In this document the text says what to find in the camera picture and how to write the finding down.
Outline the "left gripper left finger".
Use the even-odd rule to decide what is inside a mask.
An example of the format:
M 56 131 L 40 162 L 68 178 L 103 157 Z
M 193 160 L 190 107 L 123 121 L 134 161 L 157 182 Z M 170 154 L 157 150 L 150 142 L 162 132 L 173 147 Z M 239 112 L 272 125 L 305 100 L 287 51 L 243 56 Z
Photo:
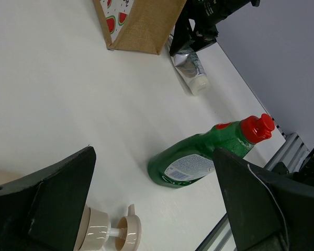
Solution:
M 87 146 L 0 185 L 0 250 L 73 250 L 95 163 Z

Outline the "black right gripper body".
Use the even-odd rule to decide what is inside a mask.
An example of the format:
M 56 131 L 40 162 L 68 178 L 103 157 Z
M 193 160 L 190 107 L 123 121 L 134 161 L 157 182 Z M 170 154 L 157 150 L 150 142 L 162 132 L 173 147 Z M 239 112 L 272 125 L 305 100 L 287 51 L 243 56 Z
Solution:
M 190 20 L 188 17 L 183 19 L 187 35 L 184 47 L 190 47 L 193 50 L 203 50 L 217 42 L 219 32 L 216 24 L 219 22 L 219 19 L 209 18 L 205 21 L 192 19 L 194 27 L 191 26 Z

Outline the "beige pump bottle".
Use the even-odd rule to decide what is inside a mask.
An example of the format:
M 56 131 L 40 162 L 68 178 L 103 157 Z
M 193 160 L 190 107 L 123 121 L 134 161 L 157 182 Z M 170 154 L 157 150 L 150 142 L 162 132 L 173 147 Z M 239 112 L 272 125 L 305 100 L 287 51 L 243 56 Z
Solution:
M 109 239 L 115 239 L 116 250 L 137 250 L 141 239 L 141 221 L 135 213 L 134 204 L 128 207 L 128 215 L 113 228 L 109 215 L 84 207 L 74 250 L 104 250 Z

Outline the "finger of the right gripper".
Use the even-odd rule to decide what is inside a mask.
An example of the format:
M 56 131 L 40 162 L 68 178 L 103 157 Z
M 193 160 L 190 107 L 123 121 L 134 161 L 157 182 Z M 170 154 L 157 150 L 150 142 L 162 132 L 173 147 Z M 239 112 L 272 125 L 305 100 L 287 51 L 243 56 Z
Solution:
M 174 56 L 180 50 L 187 47 L 193 48 L 195 42 L 195 32 L 191 26 L 189 18 L 178 19 L 175 25 L 173 40 L 170 46 L 170 56 Z

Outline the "silver tube white cap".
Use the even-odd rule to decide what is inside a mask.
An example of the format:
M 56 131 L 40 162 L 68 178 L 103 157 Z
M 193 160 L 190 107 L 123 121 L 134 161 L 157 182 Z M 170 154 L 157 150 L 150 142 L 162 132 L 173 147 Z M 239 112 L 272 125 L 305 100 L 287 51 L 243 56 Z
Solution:
M 171 61 L 182 81 L 194 96 L 199 95 L 210 86 L 202 63 L 190 46 L 176 52 L 171 56 Z

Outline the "brown canvas bag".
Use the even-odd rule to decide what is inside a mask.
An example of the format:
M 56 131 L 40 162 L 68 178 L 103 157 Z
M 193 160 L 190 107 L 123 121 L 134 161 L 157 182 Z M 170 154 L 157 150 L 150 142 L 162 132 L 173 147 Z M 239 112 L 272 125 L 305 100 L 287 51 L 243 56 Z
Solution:
M 185 1 L 93 1 L 108 50 L 159 55 Z

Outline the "green bottle red cap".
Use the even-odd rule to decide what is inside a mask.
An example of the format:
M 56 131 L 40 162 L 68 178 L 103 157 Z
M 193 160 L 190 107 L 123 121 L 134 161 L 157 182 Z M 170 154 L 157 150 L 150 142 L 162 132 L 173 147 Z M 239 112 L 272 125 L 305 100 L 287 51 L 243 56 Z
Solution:
M 244 158 L 256 144 L 270 139 L 274 129 L 274 121 L 266 113 L 217 124 L 208 132 L 183 139 L 151 158 L 148 175 L 160 186 L 188 186 L 215 170 L 212 155 L 216 148 Z

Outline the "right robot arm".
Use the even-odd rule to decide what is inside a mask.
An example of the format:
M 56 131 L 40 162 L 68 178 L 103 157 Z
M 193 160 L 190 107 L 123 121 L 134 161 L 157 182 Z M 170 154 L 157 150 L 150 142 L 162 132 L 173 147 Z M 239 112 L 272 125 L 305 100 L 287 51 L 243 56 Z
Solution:
M 260 0 L 189 0 L 175 24 L 170 55 L 191 47 L 195 52 L 217 42 L 216 24 L 251 3 L 258 7 Z

